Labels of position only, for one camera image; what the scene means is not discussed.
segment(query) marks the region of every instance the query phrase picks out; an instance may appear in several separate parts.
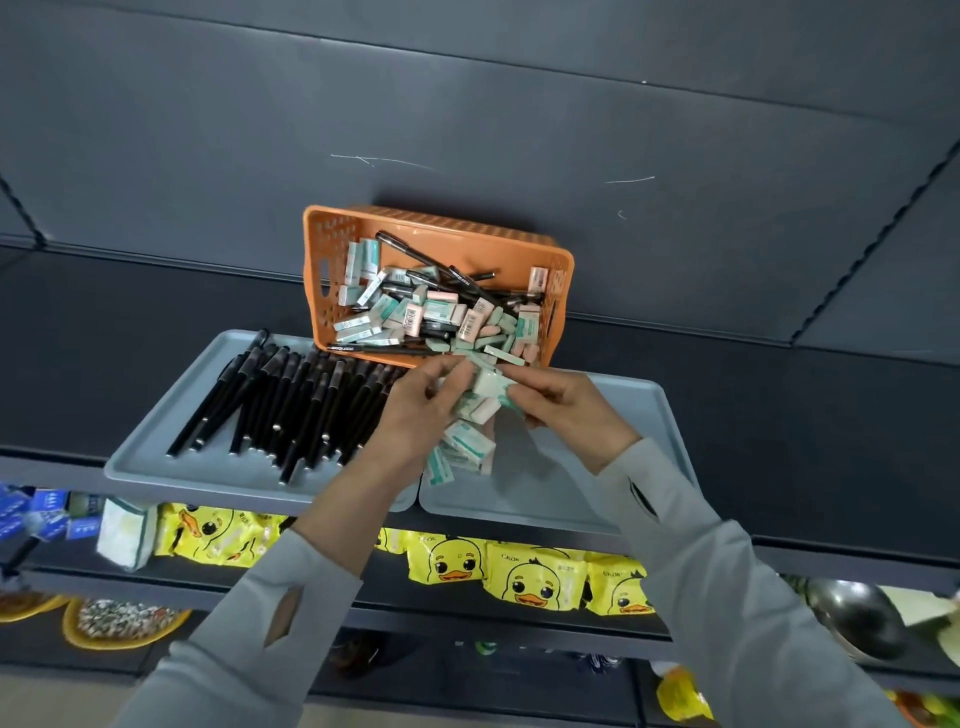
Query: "right hand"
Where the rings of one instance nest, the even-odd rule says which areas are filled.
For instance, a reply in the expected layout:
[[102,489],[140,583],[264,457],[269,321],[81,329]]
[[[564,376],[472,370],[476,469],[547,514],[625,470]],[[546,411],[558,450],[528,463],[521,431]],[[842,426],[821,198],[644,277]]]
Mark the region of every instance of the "right hand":
[[507,390],[510,401],[556,432],[594,475],[641,439],[585,374],[513,364],[500,369],[517,382]]

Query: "hand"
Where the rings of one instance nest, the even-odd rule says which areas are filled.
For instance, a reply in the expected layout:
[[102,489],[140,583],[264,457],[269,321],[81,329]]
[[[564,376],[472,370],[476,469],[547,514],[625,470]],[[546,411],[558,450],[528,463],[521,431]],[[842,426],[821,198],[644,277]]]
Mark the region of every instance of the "hand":
[[[402,490],[420,475],[426,456],[453,421],[453,406],[473,382],[474,367],[462,356],[431,356],[394,384],[380,424],[357,461],[375,463]],[[446,376],[437,389],[438,379]]]
[[543,423],[556,432],[594,475],[640,440],[587,375],[513,364],[500,368],[518,382],[507,390],[510,400],[535,425]]

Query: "gray sleeve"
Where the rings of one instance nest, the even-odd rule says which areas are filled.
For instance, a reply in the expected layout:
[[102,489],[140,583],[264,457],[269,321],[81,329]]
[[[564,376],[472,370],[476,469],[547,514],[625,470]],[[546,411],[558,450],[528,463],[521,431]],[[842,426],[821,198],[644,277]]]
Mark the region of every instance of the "gray sleeve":
[[[114,728],[295,728],[361,581],[287,531],[189,640],[146,679]],[[280,599],[302,589],[288,634],[264,647]]]
[[721,725],[905,725],[880,687],[756,558],[750,536],[721,521],[656,443],[630,447],[599,482],[609,515],[647,569],[643,591]]

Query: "orange plastic basket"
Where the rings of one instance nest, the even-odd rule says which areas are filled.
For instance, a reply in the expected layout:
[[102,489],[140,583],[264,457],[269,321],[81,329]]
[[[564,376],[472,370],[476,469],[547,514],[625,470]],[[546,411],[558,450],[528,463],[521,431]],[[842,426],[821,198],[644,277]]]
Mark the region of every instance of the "orange plastic basket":
[[[310,304],[313,340],[325,349],[336,342],[333,323],[350,314],[337,304],[337,293],[347,267],[347,243],[389,232],[413,248],[445,265],[466,273],[496,271],[489,283],[496,288],[526,290],[533,266],[550,271],[540,315],[541,366],[560,343],[566,320],[566,297],[573,276],[573,255],[559,248],[552,237],[480,225],[449,217],[406,212],[389,207],[362,206],[350,209],[310,206],[303,213],[303,287]],[[383,245],[380,265],[409,268],[420,263]],[[358,353],[357,356],[403,367],[415,367],[421,357],[402,354]]]

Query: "finger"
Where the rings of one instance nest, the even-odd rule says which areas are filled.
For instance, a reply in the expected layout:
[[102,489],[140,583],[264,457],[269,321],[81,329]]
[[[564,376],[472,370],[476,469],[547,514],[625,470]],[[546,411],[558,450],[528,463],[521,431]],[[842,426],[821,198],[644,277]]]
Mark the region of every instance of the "finger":
[[427,387],[435,384],[437,379],[451,372],[463,360],[462,356],[451,354],[430,356],[416,369],[407,372],[400,381],[408,382],[405,386],[419,388],[422,392],[425,392]]
[[466,359],[461,361],[444,380],[444,386],[440,388],[433,401],[446,413],[453,409],[460,396],[466,392],[473,382],[473,375],[476,369],[473,364]]
[[553,414],[560,407],[525,384],[511,384],[507,389],[507,397],[524,413],[547,425],[553,421]]
[[569,372],[559,372],[556,369],[541,369],[539,367],[518,367],[514,364],[502,363],[498,365],[503,374],[519,384],[525,384],[538,392],[562,394],[570,386]]

